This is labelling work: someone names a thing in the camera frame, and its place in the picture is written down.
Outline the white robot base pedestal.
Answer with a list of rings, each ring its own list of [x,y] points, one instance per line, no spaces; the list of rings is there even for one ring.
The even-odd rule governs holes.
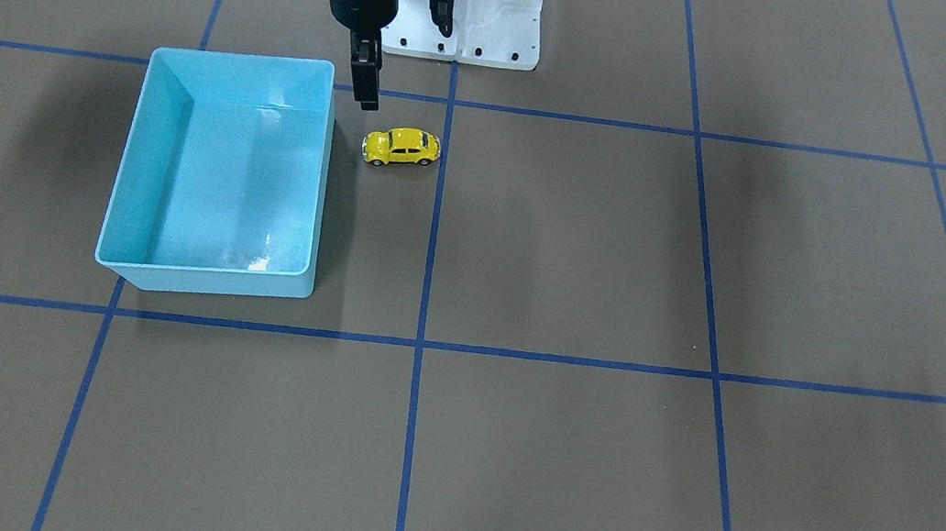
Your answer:
[[[520,72],[538,66],[544,0],[455,0],[450,38],[433,23],[429,2],[400,1],[381,32],[385,51]]]

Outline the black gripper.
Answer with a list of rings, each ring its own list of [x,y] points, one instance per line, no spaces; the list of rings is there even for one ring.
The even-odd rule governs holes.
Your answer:
[[[398,13],[399,0],[329,0],[336,22],[352,32],[353,97],[365,112],[380,109],[381,32]]]

